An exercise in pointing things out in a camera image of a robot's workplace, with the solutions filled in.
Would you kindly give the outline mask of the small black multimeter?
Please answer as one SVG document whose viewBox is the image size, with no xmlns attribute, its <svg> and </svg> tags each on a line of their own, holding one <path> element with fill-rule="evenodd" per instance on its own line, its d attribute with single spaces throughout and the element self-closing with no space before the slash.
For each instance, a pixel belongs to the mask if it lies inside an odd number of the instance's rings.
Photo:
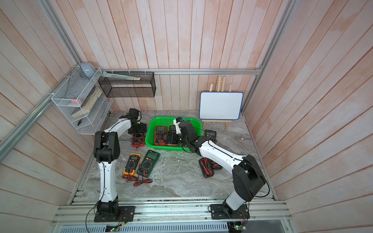
<svg viewBox="0 0 373 233">
<path fill-rule="evenodd" d="M 210 160 L 210 164 L 214 170 L 222 170 L 222 166 L 213 160 Z"/>
</svg>

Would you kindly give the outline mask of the red Delixi multimeter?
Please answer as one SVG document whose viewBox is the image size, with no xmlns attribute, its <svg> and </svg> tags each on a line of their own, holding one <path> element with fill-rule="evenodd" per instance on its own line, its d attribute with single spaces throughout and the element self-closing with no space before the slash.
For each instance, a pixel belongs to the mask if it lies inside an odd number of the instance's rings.
<svg viewBox="0 0 373 233">
<path fill-rule="evenodd" d="M 166 126 L 156 126 L 155 129 L 155 136 L 154 136 L 154 144 L 156 146 L 165 146 L 165 140 L 166 140 L 166 134 L 167 134 L 167 127 Z"/>
</svg>

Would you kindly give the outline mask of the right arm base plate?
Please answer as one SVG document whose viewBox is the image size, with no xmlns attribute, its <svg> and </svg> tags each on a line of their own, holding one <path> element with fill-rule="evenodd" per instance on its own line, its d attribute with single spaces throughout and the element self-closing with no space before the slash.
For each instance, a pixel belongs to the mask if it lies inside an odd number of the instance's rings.
<svg viewBox="0 0 373 233">
<path fill-rule="evenodd" d="M 226 204 L 211 204 L 209 212 L 212 219 L 249 219 L 248 205 L 241 205 L 238 210 L 231 210 Z"/>
</svg>

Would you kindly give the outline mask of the black mesh wall basket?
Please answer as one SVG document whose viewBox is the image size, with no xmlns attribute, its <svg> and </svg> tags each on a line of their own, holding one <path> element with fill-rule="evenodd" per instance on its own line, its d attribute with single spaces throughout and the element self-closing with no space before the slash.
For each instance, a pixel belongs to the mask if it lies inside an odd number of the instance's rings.
<svg viewBox="0 0 373 233">
<path fill-rule="evenodd" d="M 156 92 L 154 74 L 146 71 L 104 71 L 99 85 L 109 98 L 152 98 Z"/>
</svg>

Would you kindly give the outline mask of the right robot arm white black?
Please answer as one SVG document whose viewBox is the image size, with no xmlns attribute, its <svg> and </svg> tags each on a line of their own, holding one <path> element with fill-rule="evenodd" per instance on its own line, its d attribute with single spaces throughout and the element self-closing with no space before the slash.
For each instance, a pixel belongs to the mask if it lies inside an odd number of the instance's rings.
<svg viewBox="0 0 373 233">
<path fill-rule="evenodd" d="M 192 153 L 211 159 L 232 174 L 234 190 L 219 205 L 219 212 L 232 216 L 240 207 L 250 202 L 267 183 L 253 156 L 234 154 L 217 146 L 208 138 L 197 135 L 189 120 L 177 117 L 173 123 L 176 133 L 181 135 L 182 146 L 187 147 Z"/>
</svg>

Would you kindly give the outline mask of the orange Victor multimeter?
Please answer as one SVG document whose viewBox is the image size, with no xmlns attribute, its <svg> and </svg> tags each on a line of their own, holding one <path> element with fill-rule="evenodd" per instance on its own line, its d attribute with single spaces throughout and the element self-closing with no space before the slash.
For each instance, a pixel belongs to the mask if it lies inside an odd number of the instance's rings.
<svg viewBox="0 0 373 233">
<path fill-rule="evenodd" d="M 169 130 L 166 135 L 166 145 L 167 146 L 177 146 L 177 134 L 174 125 L 169 126 Z"/>
</svg>

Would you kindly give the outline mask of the grey computer mouse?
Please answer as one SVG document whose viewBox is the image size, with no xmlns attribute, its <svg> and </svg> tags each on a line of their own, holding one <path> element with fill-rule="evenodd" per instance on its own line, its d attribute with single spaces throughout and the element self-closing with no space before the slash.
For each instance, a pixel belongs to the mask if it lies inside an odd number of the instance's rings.
<svg viewBox="0 0 373 233">
<path fill-rule="evenodd" d="M 91 79 L 96 72 L 95 67 L 89 62 L 81 63 L 80 68 L 83 71 L 83 73 L 85 74 L 85 76 L 89 79 Z"/>
</svg>

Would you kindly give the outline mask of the small whiteboard blue frame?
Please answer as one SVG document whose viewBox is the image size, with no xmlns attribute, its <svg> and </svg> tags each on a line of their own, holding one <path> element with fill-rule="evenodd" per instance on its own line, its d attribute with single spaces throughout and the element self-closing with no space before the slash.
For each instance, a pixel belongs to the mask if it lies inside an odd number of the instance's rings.
<svg viewBox="0 0 373 233">
<path fill-rule="evenodd" d="M 202 92 L 199 118 L 202 120 L 238 120 L 243 96 L 242 92 Z"/>
</svg>

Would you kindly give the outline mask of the dark red DT9205A multimeter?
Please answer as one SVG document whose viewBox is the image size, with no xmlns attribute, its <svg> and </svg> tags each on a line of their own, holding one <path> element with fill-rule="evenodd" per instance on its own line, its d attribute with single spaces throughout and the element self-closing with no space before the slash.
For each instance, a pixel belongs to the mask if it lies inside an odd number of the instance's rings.
<svg viewBox="0 0 373 233">
<path fill-rule="evenodd" d="M 134 133 L 131 146 L 134 148 L 143 147 L 145 145 L 145 133 Z"/>
</svg>

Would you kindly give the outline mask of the dark green multimeter right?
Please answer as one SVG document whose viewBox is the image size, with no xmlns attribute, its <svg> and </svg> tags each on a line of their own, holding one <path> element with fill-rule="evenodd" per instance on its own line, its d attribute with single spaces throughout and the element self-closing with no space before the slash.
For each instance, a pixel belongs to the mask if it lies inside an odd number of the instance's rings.
<svg viewBox="0 0 373 233">
<path fill-rule="evenodd" d="M 217 132 L 214 130 L 205 130 L 205 137 L 209 140 L 215 140 L 217 138 Z"/>
</svg>

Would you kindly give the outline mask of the green DT9205A multimeter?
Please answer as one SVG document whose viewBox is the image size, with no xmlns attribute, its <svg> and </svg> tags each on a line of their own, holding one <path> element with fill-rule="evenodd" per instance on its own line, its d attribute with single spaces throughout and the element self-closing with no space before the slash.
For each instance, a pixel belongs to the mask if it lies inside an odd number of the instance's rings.
<svg viewBox="0 0 373 233">
<path fill-rule="evenodd" d="M 137 170 L 137 175 L 149 178 L 159 157 L 160 153 L 153 150 L 148 150 L 143 161 L 140 164 L 140 167 Z"/>
</svg>

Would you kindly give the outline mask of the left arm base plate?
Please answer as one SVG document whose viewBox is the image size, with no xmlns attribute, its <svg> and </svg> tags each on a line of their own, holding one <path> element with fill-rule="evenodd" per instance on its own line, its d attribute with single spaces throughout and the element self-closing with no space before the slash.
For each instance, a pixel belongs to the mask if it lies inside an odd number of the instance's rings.
<svg viewBox="0 0 373 233">
<path fill-rule="evenodd" d="M 132 222 L 135 206 L 119 206 L 113 210 L 98 210 L 94 222 Z"/>
</svg>

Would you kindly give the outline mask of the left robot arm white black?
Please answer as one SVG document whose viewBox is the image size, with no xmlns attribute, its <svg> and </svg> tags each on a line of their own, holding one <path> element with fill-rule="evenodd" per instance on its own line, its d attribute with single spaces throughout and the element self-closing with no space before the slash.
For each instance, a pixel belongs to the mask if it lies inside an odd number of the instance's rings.
<svg viewBox="0 0 373 233">
<path fill-rule="evenodd" d="M 131 108 L 119 120 L 104 131 L 97 131 L 94 138 L 94 157 L 100 170 L 100 196 L 97 203 L 99 218 L 116 220 L 120 216 L 118 194 L 115 186 L 115 167 L 120 156 L 119 137 L 144 133 L 146 124 L 141 123 L 141 112 Z"/>
</svg>

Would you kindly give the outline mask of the aluminium wall rail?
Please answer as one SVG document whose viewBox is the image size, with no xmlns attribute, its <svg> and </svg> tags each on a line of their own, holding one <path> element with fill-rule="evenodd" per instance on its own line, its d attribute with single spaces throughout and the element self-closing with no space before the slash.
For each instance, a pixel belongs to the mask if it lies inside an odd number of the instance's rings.
<svg viewBox="0 0 373 233">
<path fill-rule="evenodd" d="M 152 72 L 154 75 L 258 75 L 261 69 L 102 69 L 106 72 Z"/>
</svg>

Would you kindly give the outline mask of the yellow multimeter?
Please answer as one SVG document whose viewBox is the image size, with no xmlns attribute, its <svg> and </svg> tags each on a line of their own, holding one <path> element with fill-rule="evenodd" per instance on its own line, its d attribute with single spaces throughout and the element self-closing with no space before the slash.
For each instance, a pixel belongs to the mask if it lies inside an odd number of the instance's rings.
<svg viewBox="0 0 373 233">
<path fill-rule="evenodd" d="M 131 153 L 129 158 L 128 158 L 125 170 L 123 171 L 123 174 L 134 176 L 135 173 L 136 173 L 136 169 L 138 167 L 138 164 L 140 162 L 140 159 L 141 159 L 140 154 Z"/>
</svg>

